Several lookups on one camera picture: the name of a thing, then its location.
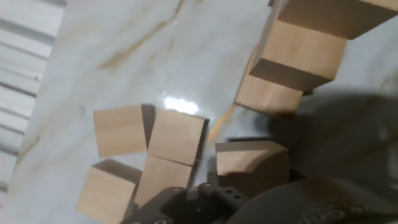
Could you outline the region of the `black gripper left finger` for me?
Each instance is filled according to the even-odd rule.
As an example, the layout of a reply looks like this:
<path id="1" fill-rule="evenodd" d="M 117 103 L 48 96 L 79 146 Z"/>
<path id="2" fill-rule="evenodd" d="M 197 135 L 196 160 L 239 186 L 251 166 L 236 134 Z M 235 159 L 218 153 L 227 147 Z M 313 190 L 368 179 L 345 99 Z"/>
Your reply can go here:
<path id="1" fill-rule="evenodd" d="M 121 224 L 226 223 L 249 197 L 233 187 L 221 187 L 214 172 L 191 189 L 169 187 L 125 218 Z"/>

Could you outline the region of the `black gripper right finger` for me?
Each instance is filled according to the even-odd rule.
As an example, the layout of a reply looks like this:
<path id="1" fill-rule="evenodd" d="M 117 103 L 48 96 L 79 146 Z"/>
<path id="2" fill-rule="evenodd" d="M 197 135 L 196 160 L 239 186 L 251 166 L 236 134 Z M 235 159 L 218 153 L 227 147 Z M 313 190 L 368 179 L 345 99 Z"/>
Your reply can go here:
<path id="1" fill-rule="evenodd" d="M 306 177 L 301 174 L 299 171 L 296 169 L 290 169 L 289 170 L 289 182 L 296 182 L 300 180 L 305 180 Z"/>

